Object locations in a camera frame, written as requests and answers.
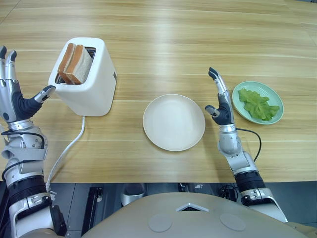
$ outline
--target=wood grain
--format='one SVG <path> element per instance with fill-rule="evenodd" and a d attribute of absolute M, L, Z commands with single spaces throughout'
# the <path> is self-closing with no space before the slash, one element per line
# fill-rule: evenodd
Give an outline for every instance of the wood grain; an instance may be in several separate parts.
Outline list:
<path fill-rule="evenodd" d="M 299 19 L 317 46 L 317 4 L 294 0 L 285 0 L 285 3 Z"/>
<path fill-rule="evenodd" d="M 202 109 L 217 105 L 209 66 L 222 74 L 230 92 L 240 82 L 258 81 L 283 100 L 282 120 L 269 126 L 234 112 L 238 127 L 262 137 L 257 166 L 265 181 L 317 180 L 317 48 L 312 37 L 317 16 L 304 5 L 294 11 L 294 2 L 21 0 L 13 5 L 0 24 L 5 32 L 1 44 L 18 51 L 17 77 L 25 97 L 47 85 L 60 50 L 72 37 L 102 38 L 118 72 L 111 111 L 86 118 L 83 137 L 53 181 L 232 182 L 217 150 L 218 127 L 206 113 L 202 140 L 183 152 L 159 149 L 142 127 L 147 104 L 163 94 L 185 95 Z M 32 120 L 49 140 L 47 176 L 79 133 L 81 117 L 53 95 Z M 239 135 L 254 156 L 257 138 Z M 1 159 L 0 168 L 5 164 Z"/>

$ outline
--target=wire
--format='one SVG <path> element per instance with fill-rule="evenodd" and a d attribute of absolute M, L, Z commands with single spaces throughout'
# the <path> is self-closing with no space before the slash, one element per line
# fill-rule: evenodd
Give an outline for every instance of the wire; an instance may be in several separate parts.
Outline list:
<path fill-rule="evenodd" d="M 259 156 L 259 154 L 260 154 L 260 152 L 261 152 L 261 148 L 262 148 L 262 141 L 261 141 L 261 137 L 259 136 L 259 134 L 257 134 L 256 132 L 254 132 L 254 131 L 252 131 L 252 130 L 247 130 L 247 129 L 241 129 L 241 128 L 236 128 L 237 130 L 242 130 L 242 131 L 247 131 L 247 132 L 251 132 L 251 133 L 253 133 L 253 134 L 255 134 L 255 135 L 257 135 L 257 137 L 258 137 L 258 139 L 259 139 L 259 150 L 258 150 L 258 153 L 257 153 L 257 155 L 255 156 L 255 158 L 254 158 L 254 162 L 257 160 L 257 158 L 258 158 L 258 156 Z"/>
<path fill-rule="evenodd" d="M 234 187 L 234 186 L 231 186 L 229 184 L 226 184 L 224 186 L 222 186 L 221 188 L 218 189 L 218 195 L 220 197 L 225 197 L 226 194 L 225 194 L 225 191 L 227 190 L 227 187 L 231 187 L 232 189 L 234 189 L 234 194 L 235 194 L 235 201 L 238 200 L 238 192 L 237 192 L 237 189 Z"/>
<path fill-rule="evenodd" d="M 61 159 L 64 157 L 64 155 L 67 153 L 67 151 L 69 150 L 70 147 L 72 147 L 72 145 L 82 136 L 82 134 L 84 133 L 85 130 L 85 116 L 83 116 L 83 121 L 82 121 L 82 126 L 81 126 L 81 131 L 78 134 L 78 136 L 69 143 L 69 145 L 64 149 L 64 151 L 61 153 L 61 155 L 59 156 L 58 160 L 56 160 L 55 164 L 53 165 L 50 175 L 48 177 L 48 181 L 46 183 L 46 190 L 47 192 L 50 191 L 50 186 L 51 186 L 51 179 L 54 175 L 54 171 L 57 168 L 58 164 L 61 162 Z"/>
<path fill-rule="evenodd" d="M 0 230 L 0 237 L 2 237 L 2 233 L 5 232 L 6 227 L 9 225 L 10 223 L 10 219 L 8 219 L 8 221 L 4 224 L 4 226 L 1 228 Z"/>
<path fill-rule="evenodd" d="M 38 133 L 31 133 L 31 132 L 10 132 L 10 130 L 7 130 L 5 132 L 2 132 L 1 135 L 36 135 L 41 138 L 42 140 L 42 145 L 41 149 L 44 149 L 45 146 L 45 140 L 44 137 Z"/>
<path fill-rule="evenodd" d="M 8 167 L 2 172 L 2 174 L 1 174 L 1 178 L 2 178 L 3 182 L 5 182 L 4 174 L 5 174 L 9 169 L 11 169 L 12 167 L 17 166 L 17 165 L 20 165 L 20 164 L 24 164 L 24 163 L 35 162 L 35 161 L 38 161 L 38 160 L 22 160 L 22 161 L 19 161 L 19 162 L 13 164 L 13 165 L 8 166 Z"/>

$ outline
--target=bread slice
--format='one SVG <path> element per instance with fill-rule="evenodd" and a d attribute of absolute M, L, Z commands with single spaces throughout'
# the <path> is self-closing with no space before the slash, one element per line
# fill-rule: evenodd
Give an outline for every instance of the bread slice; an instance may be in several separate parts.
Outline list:
<path fill-rule="evenodd" d="M 65 81 L 66 84 L 74 84 L 66 75 L 66 70 L 71 62 L 71 59 L 73 57 L 74 51 L 75 51 L 76 45 L 73 43 L 69 43 L 67 46 L 67 50 L 64 54 L 64 57 L 58 67 L 58 74 L 61 76 L 61 78 Z"/>
<path fill-rule="evenodd" d="M 67 68 L 66 75 L 75 84 L 82 84 L 86 81 L 92 58 L 83 45 L 77 45 L 74 51 L 73 58 Z"/>

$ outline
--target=floor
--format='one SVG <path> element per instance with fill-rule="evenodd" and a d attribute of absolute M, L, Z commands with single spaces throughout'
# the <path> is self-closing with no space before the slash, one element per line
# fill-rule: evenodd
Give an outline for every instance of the floor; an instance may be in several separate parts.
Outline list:
<path fill-rule="evenodd" d="M 274 194 L 289 222 L 317 227 L 317 181 L 266 183 Z M 59 205 L 67 223 L 66 237 L 79 238 L 84 220 L 87 196 L 91 187 L 103 188 L 103 200 L 96 207 L 94 225 L 121 208 L 120 192 L 124 184 L 90 184 L 90 183 L 56 183 L 52 190 L 57 192 L 54 204 Z M 197 184 L 191 184 L 194 192 L 216 195 L 223 186 L 220 183 L 203 184 L 198 189 Z M 178 190 L 177 183 L 149 183 L 147 193 L 174 192 Z"/>

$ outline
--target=robotic hand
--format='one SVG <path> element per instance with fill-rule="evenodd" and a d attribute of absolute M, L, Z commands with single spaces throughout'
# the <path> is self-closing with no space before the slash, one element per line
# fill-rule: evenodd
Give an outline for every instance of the robotic hand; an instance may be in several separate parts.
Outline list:
<path fill-rule="evenodd" d="M 219 73 L 211 67 L 209 68 L 209 76 L 218 89 L 219 108 L 216 109 L 208 105 L 205 110 L 219 125 L 218 150 L 228 161 L 242 196 L 242 204 L 282 222 L 287 222 L 270 189 L 265 186 L 252 157 L 242 148 L 234 123 L 230 95 L 224 81 Z"/>
<path fill-rule="evenodd" d="M 42 103 L 54 92 L 45 87 L 30 99 L 23 98 L 15 75 L 16 51 L 5 59 L 6 48 L 0 47 L 0 116 L 7 122 L 8 131 L 2 156 L 8 159 L 2 180 L 9 191 L 11 236 L 18 238 L 39 228 L 65 235 L 66 226 L 58 206 L 51 206 L 50 194 L 44 183 L 43 164 L 47 139 L 38 126 L 30 121 Z"/>

